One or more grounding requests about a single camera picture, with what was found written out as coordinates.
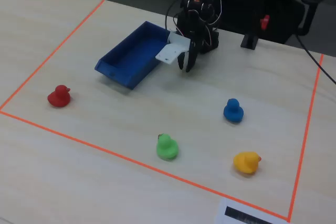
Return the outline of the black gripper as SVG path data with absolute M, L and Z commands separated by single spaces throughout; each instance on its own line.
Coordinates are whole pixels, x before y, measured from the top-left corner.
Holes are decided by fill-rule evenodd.
M 180 34 L 191 40 L 188 50 L 188 61 L 186 72 L 190 72 L 195 66 L 199 51 L 204 50 L 204 21 L 200 18 L 199 12 L 195 9 L 180 11 Z M 178 66 L 184 67 L 185 52 L 178 57 Z

